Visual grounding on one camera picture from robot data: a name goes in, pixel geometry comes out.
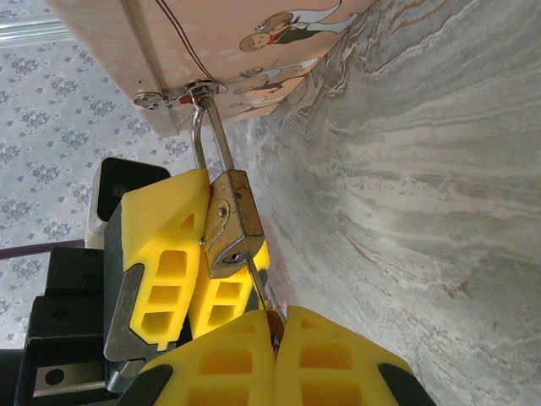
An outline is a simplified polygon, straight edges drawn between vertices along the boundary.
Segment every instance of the cartoon sticker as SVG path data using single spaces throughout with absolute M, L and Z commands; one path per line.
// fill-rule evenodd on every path
M 342 0 L 327 10 L 290 10 L 274 14 L 257 27 L 254 34 L 240 41 L 241 51 L 253 52 L 269 45 L 289 44 L 315 36 L 319 32 L 340 34 L 349 28 L 358 18 L 353 13 L 348 19 L 338 23 L 321 23 L 342 5 Z
M 283 89 L 284 84 L 289 80 L 302 78 L 306 69 L 312 68 L 318 61 L 319 57 L 308 61 L 289 63 L 287 65 L 271 67 L 263 70 L 261 67 L 244 70 L 238 74 L 238 77 L 232 78 L 226 83 L 242 83 L 248 81 L 243 87 L 235 89 L 235 95 L 243 95 L 249 91 L 269 90 L 269 93 Z
M 233 103 L 230 106 L 227 106 L 227 110 L 230 113 L 226 113 L 224 118 L 230 118 L 237 116 L 238 114 L 244 114 L 246 112 L 254 112 L 256 110 L 260 110 L 264 107 L 269 107 L 278 104 L 282 100 L 286 98 L 287 95 L 280 95 L 278 97 L 274 97 L 269 99 L 267 96 L 264 96 L 258 100 L 247 100 L 247 101 L 241 101 L 239 103 Z

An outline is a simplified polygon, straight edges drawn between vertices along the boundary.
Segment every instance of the yellow foam block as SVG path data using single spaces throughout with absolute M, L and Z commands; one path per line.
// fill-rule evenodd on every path
M 188 310 L 194 338 L 211 332 L 242 315 L 253 286 L 247 267 L 232 277 L 210 279 L 209 265 L 203 250 L 201 250 L 200 258 L 199 275 Z M 260 252 L 255 256 L 254 263 L 258 271 L 269 269 L 271 260 L 266 243 L 263 243 Z
M 276 360 L 276 406 L 397 405 L 378 365 L 406 361 L 313 311 L 289 306 Z
M 264 311 L 236 320 L 148 363 L 173 368 L 155 406 L 274 406 L 274 354 Z
M 195 169 L 122 199 L 123 269 L 145 266 L 129 327 L 158 351 L 177 341 L 192 299 L 209 197 L 208 171 Z

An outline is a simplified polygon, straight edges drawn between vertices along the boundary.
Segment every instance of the marble surface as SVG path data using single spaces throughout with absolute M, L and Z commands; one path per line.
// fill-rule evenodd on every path
M 539 0 L 381 0 L 278 111 L 227 126 L 281 300 L 401 355 L 438 404 L 541 402 L 540 20 Z M 2 52 L 4 246 L 82 236 L 101 156 L 192 162 L 80 44 L 51 47 Z M 22 345 L 45 271 L 0 263 L 2 346 Z

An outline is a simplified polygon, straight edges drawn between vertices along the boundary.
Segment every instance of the purple cable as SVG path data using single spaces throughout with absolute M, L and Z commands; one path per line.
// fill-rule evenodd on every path
M 0 250 L 0 260 L 8 260 L 18 256 L 27 256 L 35 254 L 43 254 L 50 252 L 54 247 L 72 247 L 84 248 L 85 241 L 83 239 L 74 239 L 72 241 L 59 241 L 57 243 L 45 243 L 35 245 L 24 245 L 22 247 L 12 247 Z

